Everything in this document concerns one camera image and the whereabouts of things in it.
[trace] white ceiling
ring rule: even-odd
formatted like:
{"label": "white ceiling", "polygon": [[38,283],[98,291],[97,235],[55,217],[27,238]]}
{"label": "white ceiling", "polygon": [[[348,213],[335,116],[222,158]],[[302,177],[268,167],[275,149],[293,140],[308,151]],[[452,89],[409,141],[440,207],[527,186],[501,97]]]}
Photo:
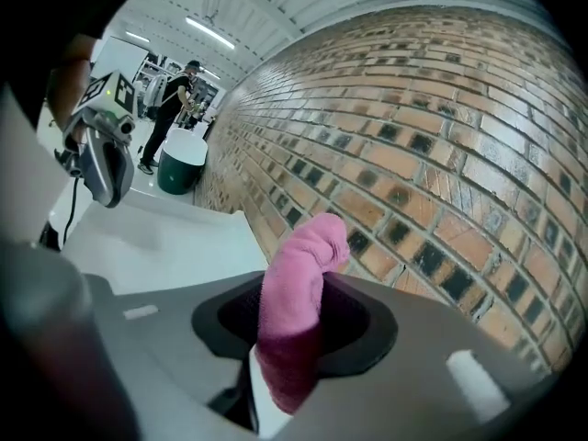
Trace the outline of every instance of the white ceiling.
{"label": "white ceiling", "polygon": [[[200,60],[230,89],[259,63],[317,29],[385,8],[413,5],[472,6],[516,17],[558,36],[535,0],[129,0],[111,28],[148,38],[151,51],[179,62]],[[192,17],[235,44],[231,50],[190,27]]]}

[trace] gray plastic surface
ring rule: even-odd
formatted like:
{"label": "gray plastic surface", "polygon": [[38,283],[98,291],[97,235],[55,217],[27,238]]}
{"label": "gray plastic surface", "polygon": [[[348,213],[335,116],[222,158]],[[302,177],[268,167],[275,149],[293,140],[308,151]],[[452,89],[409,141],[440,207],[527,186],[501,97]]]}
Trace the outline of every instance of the gray plastic surface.
{"label": "gray plastic surface", "polygon": [[[240,362],[215,357],[192,332],[200,302],[260,273],[212,283],[114,296],[88,277],[96,321],[107,351],[139,416],[146,439],[255,439],[205,403],[237,378]],[[447,439],[479,427],[446,367],[470,349],[514,404],[527,400],[537,377],[456,310],[376,283],[331,274],[384,302],[398,324],[391,351],[361,376],[323,379],[276,440]],[[126,321],[122,312],[145,305],[158,312]]]}

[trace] green bin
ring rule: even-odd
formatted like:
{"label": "green bin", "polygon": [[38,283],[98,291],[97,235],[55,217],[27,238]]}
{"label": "green bin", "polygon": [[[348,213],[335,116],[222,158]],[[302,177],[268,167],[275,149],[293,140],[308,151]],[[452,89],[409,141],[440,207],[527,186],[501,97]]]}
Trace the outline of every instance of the green bin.
{"label": "green bin", "polygon": [[170,130],[159,159],[157,185],[172,195],[186,194],[202,176],[208,149],[191,131]]}

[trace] man in black clothing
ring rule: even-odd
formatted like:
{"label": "man in black clothing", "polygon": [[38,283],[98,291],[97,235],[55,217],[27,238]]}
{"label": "man in black clothing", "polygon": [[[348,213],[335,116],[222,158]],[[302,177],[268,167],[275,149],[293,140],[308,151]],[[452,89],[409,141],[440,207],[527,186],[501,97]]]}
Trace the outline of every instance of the man in black clothing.
{"label": "man in black clothing", "polygon": [[153,132],[145,144],[143,157],[137,166],[145,174],[153,175],[152,167],[159,166],[154,161],[153,156],[165,140],[169,128],[182,107],[188,112],[192,111],[192,107],[187,100],[186,91],[192,89],[192,79],[198,72],[200,72],[200,62],[190,61],[182,72],[167,83],[164,91],[164,101],[157,110]]}

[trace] ceiling light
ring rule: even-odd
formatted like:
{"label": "ceiling light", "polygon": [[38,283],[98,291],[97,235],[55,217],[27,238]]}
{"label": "ceiling light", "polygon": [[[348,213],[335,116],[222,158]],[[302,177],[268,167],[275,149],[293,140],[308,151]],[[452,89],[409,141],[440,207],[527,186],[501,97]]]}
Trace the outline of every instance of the ceiling light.
{"label": "ceiling light", "polygon": [[204,69],[204,72],[212,75],[214,78],[218,78],[219,80],[221,79],[218,75],[216,75],[214,72],[211,72],[209,69]]}
{"label": "ceiling light", "polygon": [[136,38],[138,40],[144,40],[145,42],[150,42],[147,38],[144,38],[143,36],[139,36],[137,34],[133,34],[130,31],[126,31],[126,33],[131,36],[132,38]]}
{"label": "ceiling light", "polygon": [[227,41],[223,36],[219,36],[212,29],[208,29],[207,27],[201,25],[197,21],[194,21],[192,18],[186,17],[186,23],[188,25],[193,26],[194,28],[198,28],[200,31],[204,31],[206,34],[208,34],[209,36],[212,36],[215,40],[219,40],[220,42],[222,42],[223,44],[225,44],[229,48],[235,49],[235,45],[232,44],[231,42]]}

